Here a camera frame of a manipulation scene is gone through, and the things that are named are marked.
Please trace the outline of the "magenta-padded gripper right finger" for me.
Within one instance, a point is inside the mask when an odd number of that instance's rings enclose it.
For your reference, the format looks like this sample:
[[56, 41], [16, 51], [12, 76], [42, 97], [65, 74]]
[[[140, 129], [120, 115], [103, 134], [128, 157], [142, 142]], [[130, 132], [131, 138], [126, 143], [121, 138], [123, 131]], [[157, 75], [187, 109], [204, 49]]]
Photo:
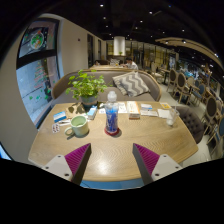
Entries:
[[136, 143], [133, 144], [132, 153], [145, 185], [182, 169], [182, 167], [167, 154], [158, 155]]

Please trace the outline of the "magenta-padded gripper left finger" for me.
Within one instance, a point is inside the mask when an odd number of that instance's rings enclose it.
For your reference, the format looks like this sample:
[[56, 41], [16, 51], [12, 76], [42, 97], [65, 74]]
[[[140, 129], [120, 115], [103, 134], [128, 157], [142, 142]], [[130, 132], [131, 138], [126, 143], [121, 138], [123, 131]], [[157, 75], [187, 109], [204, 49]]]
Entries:
[[91, 155], [91, 144], [83, 145], [67, 155], [56, 155], [43, 170], [80, 185]]

